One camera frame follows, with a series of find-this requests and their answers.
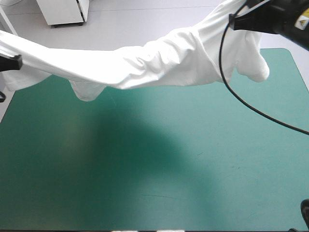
white garment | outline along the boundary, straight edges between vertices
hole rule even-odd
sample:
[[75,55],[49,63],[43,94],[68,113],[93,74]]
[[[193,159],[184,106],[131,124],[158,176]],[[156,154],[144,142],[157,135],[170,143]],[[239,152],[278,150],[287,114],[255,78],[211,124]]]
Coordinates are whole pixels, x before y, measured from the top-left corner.
[[[51,74],[70,80],[76,96],[94,100],[106,86],[129,89],[149,86],[192,86],[221,81],[218,66],[222,33],[228,14],[245,0],[226,0],[202,22],[175,29],[144,47],[115,51],[52,49],[0,31],[0,50],[21,54],[20,71],[3,72],[9,90],[37,84]],[[269,68],[260,55],[260,34],[229,31],[223,53],[227,79],[237,67],[240,74],[263,81]]]

black cable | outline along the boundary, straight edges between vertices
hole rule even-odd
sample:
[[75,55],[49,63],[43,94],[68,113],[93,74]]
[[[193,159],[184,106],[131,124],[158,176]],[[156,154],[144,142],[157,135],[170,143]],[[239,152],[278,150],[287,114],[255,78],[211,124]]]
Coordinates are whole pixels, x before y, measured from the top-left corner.
[[223,36],[222,36],[222,40],[221,40],[221,45],[220,45],[220,53],[219,53],[219,68],[220,68],[220,73],[221,73],[221,76],[222,76],[222,79],[223,79],[223,82],[225,84],[225,86],[227,87],[227,89],[234,95],[235,98],[237,98],[242,104],[244,104],[245,106],[247,106],[249,109],[253,110],[254,112],[258,113],[259,115],[275,122],[275,123],[278,123],[284,127],[287,127],[287,128],[290,128],[292,130],[295,130],[295,131],[298,131],[300,133],[303,133],[303,134],[306,134],[306,135],[309,135],[309,131],[306,131],[306,130],[303,130],[303,129],[300,129],[300,128],[297,128],[297,127],[294,127],[294,126],[291,126],[289,124],[286,124],[284,122],[281,122],[259,110],[257,110],[256,108],[254,108],[253,106],[249,105],[245,100],[243,100],[240,96],[237,95],[236,92],[234,92],[234,90],[229,86],[229,84],[227,83],[226,81],[226,78],[224,76],[224,72],[223,72],[223,68],[222,68],[222,51],[223,51],[223,45],[224,45],[224,40],[225,40],[225,36],[226,36],[226,33],[227,33],[227,30],[229,29],[231,23],[234,21],[235,17],[239,14],[239,12],[245,8],[247,6],[247,2],[245,4],[243,4],[236,12],[235,14],[233,15],[233,17],[231,18],[231,20],[229,20],[229,23],[227,24],[225,30],[224,30],[224,33],[223,33]]

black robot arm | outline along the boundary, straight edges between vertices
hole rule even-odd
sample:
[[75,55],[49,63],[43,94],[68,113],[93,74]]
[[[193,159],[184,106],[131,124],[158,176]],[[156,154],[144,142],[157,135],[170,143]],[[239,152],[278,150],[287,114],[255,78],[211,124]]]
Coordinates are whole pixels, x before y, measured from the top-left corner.
[[309,51],[309,0],[247,0],[247,6],[232,29],[280,34]]
[[[10,57],[4,54],[0,55],[0,72],[8,70],[20,70],[23,65],[21,55]],[[4,102],[6,96],[0,91],[0,103]]]

white cabinet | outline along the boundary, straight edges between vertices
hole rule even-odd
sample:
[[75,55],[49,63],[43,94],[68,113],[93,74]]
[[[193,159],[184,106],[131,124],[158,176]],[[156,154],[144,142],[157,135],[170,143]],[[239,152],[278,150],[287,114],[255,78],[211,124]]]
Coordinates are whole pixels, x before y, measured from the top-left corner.
[[87,21],[89,0],[37,0],[48,25]]

green mat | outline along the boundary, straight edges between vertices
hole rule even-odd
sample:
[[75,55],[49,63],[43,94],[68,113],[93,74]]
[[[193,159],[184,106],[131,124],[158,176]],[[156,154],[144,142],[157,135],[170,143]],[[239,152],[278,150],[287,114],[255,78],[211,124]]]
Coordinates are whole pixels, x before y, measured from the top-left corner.
[[[291,54],[232,87],[309,129],[309,93]],[[306,228],[309,137],[251,112],[215,83],[108,88],[78,100],[59,77],[16,92],[0,124],[0,229]]]

